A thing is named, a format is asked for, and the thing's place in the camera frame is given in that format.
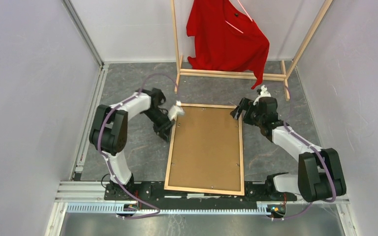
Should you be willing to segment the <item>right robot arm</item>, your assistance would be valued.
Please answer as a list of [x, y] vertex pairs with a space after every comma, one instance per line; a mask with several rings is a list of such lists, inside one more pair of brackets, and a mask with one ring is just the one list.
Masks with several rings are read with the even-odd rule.
[[265, 196], [276, 201], [291, 193], [306, 202], [334, 202], [347, 193], [347, 185], [338, 152], [322, 148], [300, 136], [287, 122], [279, 118], [278, 103], [273, 97], [256, 101], [242, 98], [230, 113], [234, 119], [257, 126], [270, 142], [285, 150], [298, 164], [297, 173], [269, 175], [265, 181]]

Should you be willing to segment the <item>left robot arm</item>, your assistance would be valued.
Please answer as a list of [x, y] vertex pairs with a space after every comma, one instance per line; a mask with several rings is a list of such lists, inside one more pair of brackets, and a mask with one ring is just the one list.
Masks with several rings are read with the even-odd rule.
[[154, 132], [166, 142], [171, 139], [174, 121], [169, 111], [161, 105], [166, 97], [160, 89], [136, 91], [129, 98], [113, 105], [96, 108], [89, 141], [103, 156], [110, 180], [118, 184], [116, 194], [122, 200], [130, 200], [135, 187], [129, 182], [133, 174], [128, 168], [124, 149], [127, 143], [128, 121], [139, 114], [146, 115], [153, 123]]

